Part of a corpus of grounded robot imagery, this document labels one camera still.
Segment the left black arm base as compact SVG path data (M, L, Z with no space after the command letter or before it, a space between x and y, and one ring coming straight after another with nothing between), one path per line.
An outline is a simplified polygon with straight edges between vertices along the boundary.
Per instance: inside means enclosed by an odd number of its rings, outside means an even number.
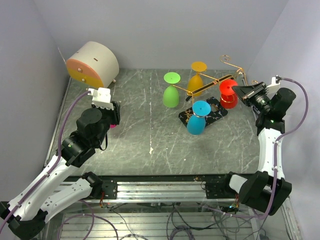
M92 188L91 192L86 199L106 199L115 200L118 193L118 184L111 178L98 176L93 172L86 172L81 176L85 179L89 186Z

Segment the red wine glass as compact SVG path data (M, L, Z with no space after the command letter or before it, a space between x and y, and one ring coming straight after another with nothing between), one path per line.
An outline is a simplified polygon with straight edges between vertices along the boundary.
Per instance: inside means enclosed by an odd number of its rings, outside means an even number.
M225 109L233 109L238 103L238 97L232 87L238 86L238 83L229 78L219 85L220 104Z

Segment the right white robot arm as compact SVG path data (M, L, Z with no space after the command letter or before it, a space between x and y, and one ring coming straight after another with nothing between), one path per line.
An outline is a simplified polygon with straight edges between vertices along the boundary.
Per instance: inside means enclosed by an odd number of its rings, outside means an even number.
M264 82L251 86L233 86L239 100L259 111L255 126L259 141L257 171L244 176L229 172L220 186L226 198L238 195L239 202L268 216L274 215L292 191L282 168L282 138L285 136L284 116L296 98L286 88L279 88L272 98L267 96Z

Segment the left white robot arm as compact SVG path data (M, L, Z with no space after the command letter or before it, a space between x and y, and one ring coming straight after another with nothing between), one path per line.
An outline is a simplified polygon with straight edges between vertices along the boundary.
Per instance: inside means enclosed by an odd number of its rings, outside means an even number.
M120 123L120 105L112 108L92 104L82 112L73 131L52 156L37 178L17 197L0 203L0 216L21 240L38 235L56 214L85 198L96 199L103 192L103 181L93 172L84 173L75 183L55 193L58 186L78 170L96 150L107 144L107 132Z

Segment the orange wine glass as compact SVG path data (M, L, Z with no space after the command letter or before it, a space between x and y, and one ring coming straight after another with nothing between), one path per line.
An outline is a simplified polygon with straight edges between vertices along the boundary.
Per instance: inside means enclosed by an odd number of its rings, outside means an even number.
M191 69L195 72L195 75L189 79L187 90L194 92L204 86L200 73L207 70L207 65L202 61L195 61L191 64Z

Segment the green wine glass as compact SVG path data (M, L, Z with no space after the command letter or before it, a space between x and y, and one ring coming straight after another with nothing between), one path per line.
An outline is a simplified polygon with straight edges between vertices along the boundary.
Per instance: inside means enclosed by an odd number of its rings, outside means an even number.
M181 77L176 72L168 72L164 75L163 79L169 84L163 93L163 104L167 108L175 108L179 104L180 96L174 85L180 82Z

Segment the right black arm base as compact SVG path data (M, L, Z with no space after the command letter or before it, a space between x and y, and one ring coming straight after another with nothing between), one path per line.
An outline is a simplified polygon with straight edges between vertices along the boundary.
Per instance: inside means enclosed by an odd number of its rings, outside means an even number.
M236 191L229 186L231 174L206 174L204 177L204 189L206 198L213 199L235 199Z

